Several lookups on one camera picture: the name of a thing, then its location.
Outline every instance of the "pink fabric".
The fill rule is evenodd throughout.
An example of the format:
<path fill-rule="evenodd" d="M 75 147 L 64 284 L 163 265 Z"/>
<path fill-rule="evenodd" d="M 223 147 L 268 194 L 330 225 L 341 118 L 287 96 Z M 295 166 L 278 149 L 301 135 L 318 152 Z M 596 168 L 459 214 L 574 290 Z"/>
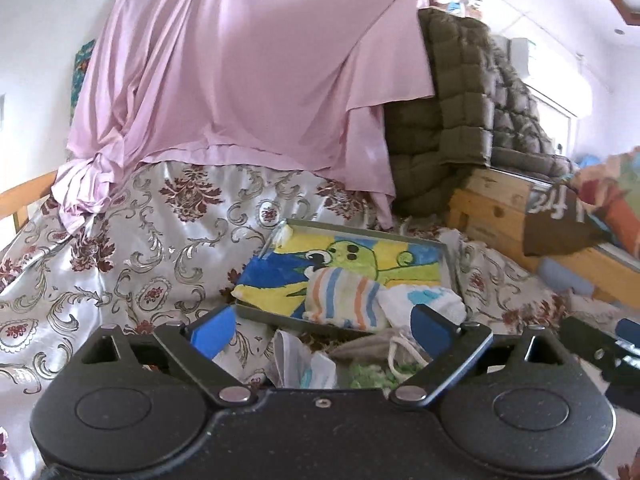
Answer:
<path fill-rule="evenodd" d="M 53 187 L 65 227 L 160 160 L 313 171 L 389 224 L 382 104 L 433 95 L 416 1 L 117 0 Z"/>

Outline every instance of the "wooden dresser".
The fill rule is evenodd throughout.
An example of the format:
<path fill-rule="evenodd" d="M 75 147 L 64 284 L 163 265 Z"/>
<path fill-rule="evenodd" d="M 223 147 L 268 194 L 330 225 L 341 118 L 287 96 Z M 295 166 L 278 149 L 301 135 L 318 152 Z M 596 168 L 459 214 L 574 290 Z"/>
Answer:
<path fill-rule="evenodd" d="M 448 227 L 485 242 L 530 272 L 540 258 L 522 253 L 524 215 L 532 188 L 548 184 L 499 170 L 477 169 L 449 202 Z M 553 256 L 596 287 L 593 297 L 640 309 L 640 261 L 611 244 Z"/>

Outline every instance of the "green fabric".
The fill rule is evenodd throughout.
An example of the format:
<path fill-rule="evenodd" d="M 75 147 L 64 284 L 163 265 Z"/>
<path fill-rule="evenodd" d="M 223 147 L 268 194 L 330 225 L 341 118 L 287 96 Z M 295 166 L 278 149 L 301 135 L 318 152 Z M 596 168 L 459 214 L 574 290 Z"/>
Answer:
<path fill-rule="evenodd" d="M 535 100 L 486 25 L 433 8 L 419 10 L 418 18 L 436 96 L 385 105 L 396 213 L 445 210 L 473 166 L 544 180 L 575 171 L 552 154 Z"/>
<path fill-rule="evenodd" d="M 396 366 L 396 370 L 404 375 L 415 375 L 421 369 L 422 367 L 418 364 Z M 352 364 L 349 367 L 349 374 L 351 377 L 349 387 L 352 389 L 380 388 L 386 395 L 400 385 L 400 381 L 391 373 L 391 370 L 388 368 L 385 370 L 380 365 Z"/>

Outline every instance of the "bed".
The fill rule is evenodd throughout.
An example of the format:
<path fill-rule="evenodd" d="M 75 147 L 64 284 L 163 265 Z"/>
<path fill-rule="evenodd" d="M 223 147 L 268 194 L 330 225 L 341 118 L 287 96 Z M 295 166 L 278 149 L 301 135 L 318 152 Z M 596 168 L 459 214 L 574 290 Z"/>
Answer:
<path fill-rule="evenodd" d="M 30 411 L 95 328 L 117 323 L 125 333 L 148 333 L 229 301 L 244 264 L 282 218 L 379 228 L 365 195 L 306 171 L 161 162 L 137 170 L 106 213 L 70 236 L 54 200 L 30 219 L 25 213 L 52 180 L 48 174 L 0 195 L 0 216 L 14 215 L 21 228 L 0 264 L 0 398 L 12 407 L 0 420 L 8 433 L 0 468 L 11 480 L 36 478 L 42 462 Z M 394 229 L 447 244 L 468 317 L 496 333 L 555 324 L 569 310 L 537 276 L 457 230 L 411 219 L 396 219 Z M 615 322 L 615 309 L 599 309 L 592 303 L 582 314 L 604 326 Z M 241 328 L 238 341 L 242 366 L 251 367 L 256 343 Z M 619 415 L 621 429 L 604 459 L 612 474 L 640 444 L 640 424 L 627 419 Z"/>

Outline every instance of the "striped towel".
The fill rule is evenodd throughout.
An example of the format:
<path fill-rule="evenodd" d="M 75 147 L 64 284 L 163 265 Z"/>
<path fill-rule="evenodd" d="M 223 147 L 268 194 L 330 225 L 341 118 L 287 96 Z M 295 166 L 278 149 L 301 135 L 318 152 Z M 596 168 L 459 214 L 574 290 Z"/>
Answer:
<path fill-rule="evenodd" d="M 378 303 L 380 288 L 379 283 L 341 267 L 316 270 L 306 288 L 303 317 L 316 323 L 377 332 L 389 326 Z"/>

